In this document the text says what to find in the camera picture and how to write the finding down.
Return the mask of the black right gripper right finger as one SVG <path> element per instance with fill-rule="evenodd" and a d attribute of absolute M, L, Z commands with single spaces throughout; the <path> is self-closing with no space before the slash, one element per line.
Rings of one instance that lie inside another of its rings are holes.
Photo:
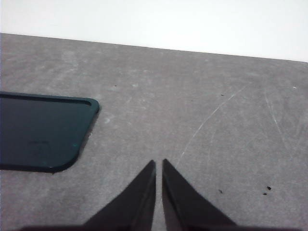
<path fill-rule="evenodd" d="M 237 224 L 212 205 L 167 160 L 162 168 L 162 200 L 168 231 L 236 229 Z"/>

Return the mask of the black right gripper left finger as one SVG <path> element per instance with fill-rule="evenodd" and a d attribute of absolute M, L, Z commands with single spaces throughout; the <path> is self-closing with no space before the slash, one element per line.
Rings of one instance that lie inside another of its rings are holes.
<path fill-rule="evenodd" d="M 150 231 L 156 200 L 156 165 L 151 160 L 116 198 L 85 222 L 91 231 Z"/>

